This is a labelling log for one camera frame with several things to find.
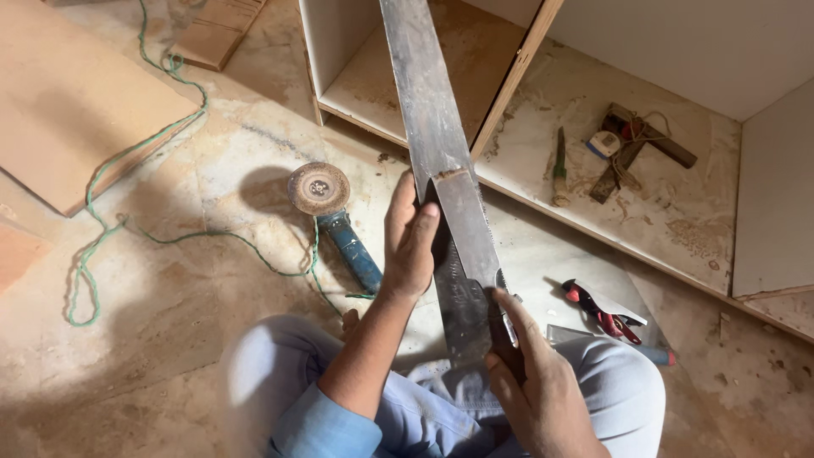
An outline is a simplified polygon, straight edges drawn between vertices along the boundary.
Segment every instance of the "grinding disc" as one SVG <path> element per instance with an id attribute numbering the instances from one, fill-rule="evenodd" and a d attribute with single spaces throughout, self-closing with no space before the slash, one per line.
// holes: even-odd
<path id="1" fill-rule="evenodd" d="M 303 165 L 288 179 L 288 198 L 300 211 L 322 216 L 340 211 L 348 203 L 348 177 L 331 164 Z"/>

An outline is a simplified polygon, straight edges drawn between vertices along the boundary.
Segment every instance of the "blue sleeve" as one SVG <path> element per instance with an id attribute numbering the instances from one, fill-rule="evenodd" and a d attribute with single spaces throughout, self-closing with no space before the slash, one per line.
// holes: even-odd
<path id="1" fill-rule="evenodd" d="M 268 457 L 367 457 L 381 441 L 382 430 L 371 419 L 331 401 L 312 383 L 278 420 Z"/>

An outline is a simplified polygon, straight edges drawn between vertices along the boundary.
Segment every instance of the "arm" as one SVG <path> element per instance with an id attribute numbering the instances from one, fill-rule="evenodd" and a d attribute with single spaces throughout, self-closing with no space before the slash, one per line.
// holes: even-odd
<path id="1" fill-rule="evenodd" d="M 317 382 L 322 393 L 350 412 L 373 420 L 407 319 L 427 290 L 433 270 L 430 247 L 440 209 L 416 210 L 413 174 L 401 175 L 384 220 L 382 287 L 345 347 Z"/>
<path id="2" fill-rule="evenodd" d="M 487 353 L 484 359 L 492 392 L 520 445 L 538 458 L 611 458 L 593 432 L 571 365 L 517 299 L 503 289 L 496 289 L 494 298 L 514 324 L 528 379 L 520 386 L 499 356 Z"/>

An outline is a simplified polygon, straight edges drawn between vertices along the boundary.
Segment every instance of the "angle grinder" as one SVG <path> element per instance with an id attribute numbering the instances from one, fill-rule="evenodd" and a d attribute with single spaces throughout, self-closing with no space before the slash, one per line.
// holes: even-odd
<path id="1" fill-rule="evenodd" d="M 382 272 L 351 227 L 345 204 L 350 197 L 348 177 L 331 164 L 303 165 L 288 179 L 288 198 L 303 213 L 317 217 L 317 226 L 328 234 L 342 260 L 369 295 L 379 292 Z"/>

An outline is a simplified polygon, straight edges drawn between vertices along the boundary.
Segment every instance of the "twisted green wire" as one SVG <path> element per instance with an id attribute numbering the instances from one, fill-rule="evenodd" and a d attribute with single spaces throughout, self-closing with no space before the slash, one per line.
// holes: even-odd
<path id="1" fill-rule="evenodd" d="M 198 90 L 201 93 L 201 96 L 203 97 L 203 100 L 201 102 L 200 108 L 196 112 L 190 114 L 188 117 L 184 117 L 184 118 L 182 118 L 182 119 L 180 119 L 178 121 L 175 121 L 173 124 L 170 124 L 169 126 L 164 127 L 162 130 L 160 130 L 156 134 L 152 135 L 150 138 L 145 139 L 142 142 L 137 143 L 137 144 L 133 145 L 132 147 L 129 147 L 129 148 L 125 149 L 124 151 L 116 154 L 110 160 L 105 162 L 105 164 L 102 165 L 102 167 L 99 168 L 99 170 L 94 174 L 93 178 L 90 180 L 90 185 L 88 186 L 88 192 L 85 195 L 85 204 L 87 205 L 87 210 L 91 214 L 91 216 L 93 216 L 96 219 L 96 221 L 99 221 L 99 223 L 102 225 L 103 232 L 102 232 L 102 235 L 93 244 L 91 244 L 88 248 L 86 248 L 85 250 L 82 251 L 82 254 L 79 257 L 79 266 L 77 267 L 76 274 L 73 277 L 73 294 L 71 296 L 71 305 L 68 308 L 68 322 L 72 326 L 75 326 L 75 327 L 90 326 L 91 324 L 95 323 L 96 320 L 99 318 L 99 314 L 101 313 L 101 310 L 102 310 L 102 306 L 101 306 L 101 303 L 99 301 L 98 285 L 96 284 L 96 279 L 94 278 L 93 274 L 90 272 L 90 269 L 88 268 L 87 263 L 90 260 L 90 258 L 94 255 L 94 253 L 96 253 L 96 250 L 98 249 L 98 247 L 108 237 L 112 236 L 117 231 L 119 231 L 122 227 L 124 227 L 125 224 L 127 223 L 127 220 L 128 220 L 127 217 L 124 217 L 124 218 L 122 218 L 121 222 L 119 222 L 119 224 L 115 225 L 114 227 L 110 227 L 110 226 L 107 225 L 107 222 L 101 216 L 99 216 L 99 214 L 96 213 L 96 208 L 94 208 L 94 204 L 93 204 L 93 191 L 96 188 L 96 183 L 99 181 L 99 179 L 102 177 L 102 175 L 104 175 L 104 173 L 107 171 L 107 169 L 109 169 L 112 165 L 117 163 L 122 157 L 127 156 L 132 151 L 137 150 L 137 149 L 141 148 L 142 146 L 152 142 L 153 140 L 161 137 L 162 135 L 164 135 L 167 132 L 169 132 L 170 130 L 178 127 L 179 125 L 181 125 L 181 124 L 183 124 L 183 123 L 185 123 L 185 122 L 187 122 L 187 121 L 189 121 L 191 119 L 195 119 L 197 116 L 199 116 L 203 112 L 205 112 L 207 110 L 207 108 L 209 107 L 209 97 L 207 95 L 206 90 L 200 84 L 198 84 L 196 82 L 193 82 L 193 81 L 187 81 L 178 74 L 178 69 L 181 68 L 181 66 L 184 64 L 184 58 L 183 58 L 182 55 L 171 54 L 169 56 L 169 58 L 168 58 L 168 67 L 164 67 L 163 64 L 161 64 L 161 65 L 156 64 L 147 55 L 147 52 L 144 49 L 144 33 L 147 30 L 147 7 L 144 6 L 144 0 L 138 0 L 138 3 L 142 7 L 142 29 L 141 29 L 141 32 L 139 32 L 139 34 L 138 34 L 138 49 L 139 49 L 139 52 L 141 54 L 142 59 L 144 59 L 145 62 L 152 65 L 153 67 L 155 67 L 155 68 L 161 70 L 162 72 L 168 74 L 174 80 L 176 80 L 178 82 L 181 82 L 183 84 L 188 84 L 188 85 L 192 85 L 192 86 L 197 87 Z M 334 312 L 336 312 L 337 315 L 342 316 L 342 314 L 336 308 L 334 303 L 331 302 L 330 299 L 328 299 L 328 296 L 325 295 L 325 292 L 322 291 L 322 285 L 319 283 L 319 279 L 317 278 L 317 273 L 315 271 L 315 266 L 317 265 L 317 261 L 319 260 L 319 257 L 317 255 L 317 247 L 319 245 L 319 227 L 317 227 L 317 219 L 316 219 L 316 217 L 314 218 L 313 221 L 314 221 L 314 242 L 313 242 L 313 245 L 311 247 L 311 265 L 309 266 L 309 268 L 305 272 L 294 273 L 294 274 L 281 272 L 281 271 L 278 271 L 277 269 L 275 269 L 271 264 L 269 264 L 268 261 L 265 260 L 265 258 L 263 258 L 263 255 L 260 254 L 260 250 L 257 249 L 257 247 L 255 245 L 253 245 L 251 242 L 244 239 L 243 237 L 241 237 L 241 236 L 239 236 L 237 234 L 233 234 L 232 232 L 228 232 L 228 231 L 201 231 L 201 232 L 194 232 L 194 233 L 191 233 L 191 234 L 186 234 L 185 236 L 181 236 L 181 237 L 178 237 L 178 238 L 173 239 L 173 240 L 159 240 L 159 239 L 156 239 L 154 236 L 150 235 L 147 231 L 143 230 L 141 227 L 139 227 L 138 229 L 142 232 L 142 234 L 144 236 L 146 236 L 148 239 L 150 239 L 150 240 L 152 240 L 152 241 L 154 241 L 154 242 L 156 242 L 158 244 L 176 244 L 176 243 L 178 243 L 178 242 L 180 242 L 182 240 L 189 239 L 191 237 L 198 237 L 198 236 L 210 236 L 210 237 L 211 236 L 230 236 L 230 237 L 237 238 L 237 239 L 241 240 L 243 243 L 250 246 L 254 250 L 254 252 L 257 254 L 257 257 L 260 258 L 260 260 L 266 265 L 266 267 L 268 267 L 272 272 L 274 272 L 274 273 L 276 273 L 278 275 L 282 275 L 282 276 L 286 276 L 286 277 L 299 277 L 299 276 L 306 276 L 306 275 L 308 275 L 310 273 L 311 276 L 313 277 L 314 283 L 317 285 L 317 290 L 322 295 L 322 298 L 325 299 L 326 302 L 328 302 L 328 305 L 330 305 L 330 307 L 332 309 L 334 309 Z M 94 314 L 87 321 L 78 322 L 73 318 L 73 313 L 77 309 L 77 296 L 79 295 L 79 280 L 80 280 L 80 278 L 82 276 L 84 276 L 88 280 L 88 284 L 90 285 L 91 297 L 93 298 L 93 303 L 94 303 Z M 373 296 L 366 296 L 366 295 L 359 295 L 359 294 L 349 294 L 346 297 L 358 297 L 358 298 L 363 298 L 363 299 L 373 299 L 374 298 Z"/>

